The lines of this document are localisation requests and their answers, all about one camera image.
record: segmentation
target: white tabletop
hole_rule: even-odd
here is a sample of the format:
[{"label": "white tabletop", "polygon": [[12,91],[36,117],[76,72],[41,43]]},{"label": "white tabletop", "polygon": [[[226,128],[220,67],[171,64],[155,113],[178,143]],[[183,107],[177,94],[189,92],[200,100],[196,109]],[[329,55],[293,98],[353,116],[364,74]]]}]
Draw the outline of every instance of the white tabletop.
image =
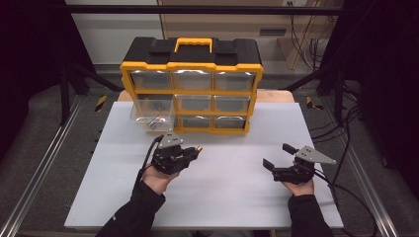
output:
[{"label": "white tabletop", "polygon": [[[86,175],[65,221],[70,228],[100,228],[130,197],[133,182],[158,133],[129,120],[132,102],[115,102]],[[263,158],[277,167],[293,164],[283,143],[313,146],[295,103],[256,103],[246,135],[181,133],[183,148],[201,145],[198,160],[165,192],[154,229],[275,229],[291,225],[289,191],[274,182]],[[315,193],[330,227],[343,223],[330,190],[314,178]]]}]

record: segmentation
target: black pole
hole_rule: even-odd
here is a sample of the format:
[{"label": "black pole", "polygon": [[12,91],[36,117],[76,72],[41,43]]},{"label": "black pole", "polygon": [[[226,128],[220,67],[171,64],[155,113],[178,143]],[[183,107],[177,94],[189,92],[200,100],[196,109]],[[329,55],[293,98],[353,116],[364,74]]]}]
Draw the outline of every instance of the black pole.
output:
[{"label": "black pole", "polygon": [[68,92],[68,78],[65,66],[59,72],[59,89],[61,91],[61,122],[64,125],[70,116],[70,97]]},{"label": "black pole", "polygon": [[329,70],[330,69],[331,69],[331,66],[329,64],[328,65],[324,65],[324,66],[320,67],[318,70],[316,70],[316,71],[310,73],[309,75],[306,75],[302,79],[300,79],[300,80],[292,83],[288,87],[281,88],[281,89],[278,89],[278,90],[286,90],[286,91],[291,91],[292,92],[292,91],[298,89],[299,87],[307,84],[308,82],[310,82],[310,81],[312,81],[314,79],[317,79],[317,78],[325,75],[326,73],[329,73]]},{"label": "black pole", "polygon": [[342,120],[342,103],[343,103],[343,73],[339,69],[337,73],[337,79],[335,84],[335,119],[339,125],[343,125]]},{"label": "black pole", "polygon": [[45,5],[50,11],[65,11],[76,14],[213,14],[213,15],[352,15],[353,9],[340,7],[264,7],[264,6],[149,6],[149,5]]},{"label": "black pole", "polygon": [[99,82],[100,84],[108,87],[109,89],[116,91],[116,92],[121,92],[124,90],[124,88],[119,87],[117,85],[115,85],[114,83],[111,83],[109,81],[107,81],[106,79],[104,79],[103,77],[98,76],[96,73],[93,73],[89,70],[86,70],[85,68],[81,67],[80,65],[73,63],[71,64],[71,68],[83,75],[89,76],[90,78],[92,78],[93,80]]}]

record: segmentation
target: yellow storage organizer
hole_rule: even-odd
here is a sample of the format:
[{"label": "yellow storage organizer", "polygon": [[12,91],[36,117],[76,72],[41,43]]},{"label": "yellow storage organizer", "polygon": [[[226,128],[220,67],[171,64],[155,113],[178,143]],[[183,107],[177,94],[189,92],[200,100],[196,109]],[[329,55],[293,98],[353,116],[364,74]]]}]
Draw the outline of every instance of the yellow storage organizer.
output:
[{"label": "yellow storage organizer", "polygon": [[167,118],[161,103],[143,109],[141,102],[159,100],[172,102],[175,132],[244,134],[263,66],[253,39],[135,38],[121,71],[137,113],[153,115],[149,127]]}]

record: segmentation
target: hand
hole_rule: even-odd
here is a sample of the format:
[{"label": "hand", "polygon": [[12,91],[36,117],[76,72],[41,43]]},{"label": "hand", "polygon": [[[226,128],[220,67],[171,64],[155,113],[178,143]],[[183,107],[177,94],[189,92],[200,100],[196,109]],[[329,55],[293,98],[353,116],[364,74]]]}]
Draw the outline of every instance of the hand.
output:
[{"label": "hand", "polygon": [[166,191],[169,183],[179,176],[179,173],[172,175],[166,175],[161,172],[158,172],[151,164],[148,164],[145,167],[144,174],[142,175],[142,180],[158,195],[162,195]]},{"label": "hand", "polygon": [[314,182],[312,179],[307,183],[302,183],[299,185],[288,182],[283,182],[283,185],[287,187],[295,197],[303,195],[314,195]]}]

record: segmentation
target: black sleeve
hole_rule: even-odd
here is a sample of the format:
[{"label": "black sleeve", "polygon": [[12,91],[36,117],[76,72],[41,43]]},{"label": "black sleeve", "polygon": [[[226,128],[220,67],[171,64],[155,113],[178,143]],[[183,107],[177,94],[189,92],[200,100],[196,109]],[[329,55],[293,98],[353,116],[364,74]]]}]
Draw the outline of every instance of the black sleeve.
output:
[{"label": "black sleeve", "polygon": [[333,237],[313,195],[292,196],[289,200],[293,237]]},{"label": "black sleeve", "polygon": [[96,236],[146,236],[153,224],[154,214],[164,201],[164,196],[159,196],[141,181],[133,188],[129,202],[114,214]]}]

